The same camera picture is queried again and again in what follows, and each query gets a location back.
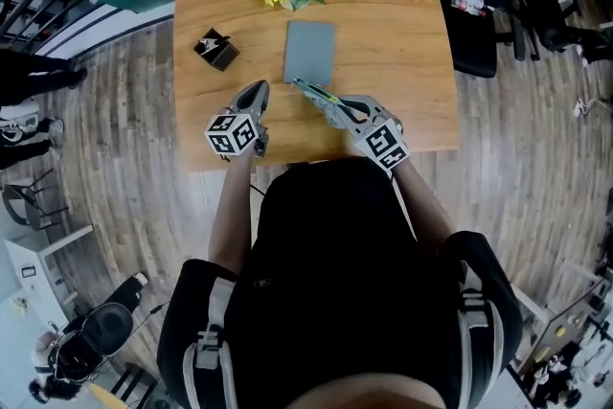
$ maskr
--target small black box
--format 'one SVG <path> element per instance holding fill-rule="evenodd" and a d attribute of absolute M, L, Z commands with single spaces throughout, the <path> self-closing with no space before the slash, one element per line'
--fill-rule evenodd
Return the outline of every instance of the small black box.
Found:
<path fill-rule="evenodd" d="M 211 28 L 202 37 L 210 39 L 221 39 L 223 36 L 217 31 L 215 31 L 213 28 Z M 221 72 L 228 68 L 228 65 L 230 65 L 230 63 L 232 63 L 232 60 L 234 60 L 240 53 L 240 51 L 237 50 L 234 45 L 229 41 L 224 41 L 219 46 L 205 53 L 204 55 L 201 55 L 201 53 L 204 52 L 204 45 L 200 43 L 200 41 L 198 41 L 197 44 L 193 47 L 193 50 L 198 53 L 198 55 L 209 65 L 215 67 Z"/>

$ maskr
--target wooden floor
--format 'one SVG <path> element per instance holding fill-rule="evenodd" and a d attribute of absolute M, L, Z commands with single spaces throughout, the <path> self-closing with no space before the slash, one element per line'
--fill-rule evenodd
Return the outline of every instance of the wooden floor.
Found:
<path fill-rule="evenodd" d="M 139 322 L 170 298 L 185 259 L 206 256 L 224 175 L 182 170 L 171 44 L 171 21 L 121 38 L 79 60 L 90 71 L 79 89 L 41 98 L 46 114 L 66 123 L 54 179 L 71 211 L 52 235 L 95 225 L 94 234 L 57 254 L 59 265 L 90 306 L 144 270 L 150 286 Z M 572 49 L 542 55 L 540 62 L 520 63 L 500 46 L 496 79 L 456 74 L 460 150 L 413 160 L 458 226 L 484 233 L 511 280 L 540 303 L 554 304 L 580 287 L 560 276 L 561 262 L 591 266 L 604 230 L 611 117 L 596 107 L 576 119 L 573 106 L 577 97 L 613 93 L 613 65 L 585 70 Z M 4 171 L 2 181 L 51 165 L 49 157 L 37 158 Z M 260 169 L 254 179 L 265 188 L 279 171 Z M 255 220 L 261 198 L 252 195 Z M 117 361 L 156 373 L 162 322 L 163 313 L 150 318 Z"/>

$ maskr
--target backpack strap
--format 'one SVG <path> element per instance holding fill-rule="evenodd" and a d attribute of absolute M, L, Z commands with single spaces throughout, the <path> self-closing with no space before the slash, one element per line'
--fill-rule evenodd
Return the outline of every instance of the backpack strap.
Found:
<path fill-rule="evenodd" d="M 471 406 L 475 406 L 492 389 L 500 375 L 504 348 L 504 330 L 498 308 L 483 295 L 483 282 L 465 261 L 461 261 L 461 265 L 465 271 L 465 278 L 463 282 L 460 282 L 461 306 L 458 310 L 462 354 L 462 380 L 458 409 L 468 409 Z M 471 334 L 476 332 L 476 329 L 489 328 L 488 309 L 491 312 L 493 334 L 491 373 L 475 374 L 473 373 Z M 486 390 L 482 394 L 474 393 L 474 376 L 483 376 L 488 380 Z M 475 398 L 475 403 L 471 404 L 470 402 Z"/>
<path fill-rule="evenodd" d="M 216 371 L 221 368 L 223 395 L 226 409 L 238 409 L 234 385 L 232 357 L 228 343 L 223 340 L 224 319 L 234 283 L 217 278 L 209 297 L 209 324 L 207 329 L 198 333 L 198 340 L 185 350 L 183 355 L 183 380 L 185 392 L 192 409 L 200 409 L 195 388 L 194 370 Z M 218 387 L 207 387 L 207 391 Z"/>

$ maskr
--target person's arm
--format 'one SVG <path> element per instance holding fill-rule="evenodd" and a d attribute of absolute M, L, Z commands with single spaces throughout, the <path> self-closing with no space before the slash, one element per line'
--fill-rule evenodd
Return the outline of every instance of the person's arm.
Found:
<path fill-rule="evenodd" d="M 236 275 L 251 249 L 249 185 L 253 157 L 252 145 L 230 162 L 209 242 L 209 261 Z"/>
<path fill-rule="evenodd" d="M 409 159 L 395 166 L 392 174 L 400 189 L 418 243 L 440 251 L 444 242 L 456 232 L 443 205 Z"/>

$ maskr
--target wooden table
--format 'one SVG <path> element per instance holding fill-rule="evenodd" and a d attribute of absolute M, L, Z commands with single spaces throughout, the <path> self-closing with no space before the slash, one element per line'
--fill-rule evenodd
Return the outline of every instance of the wooden table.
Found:
<path fill-rule="evenodd" d="M 176 0 L 174 96 L 177 132 L 188 170 L 224 167 L 205 142 L 213 114 L 242 87 L 271 83 L 262 123 L 270 142 L 263 164 L 309 162 L 353 153 L 345 131 L 283 83 L 287 22 L 336 26 L 330 90 L 369 95 L 398 115 L 413 151 L 456 148 L 455 79 L 439 0 L 326 0 L 297 12 L 263 0 Z M 225 72 L 193 51 L 209 28 L 230 35 L 240 55 Z"/>

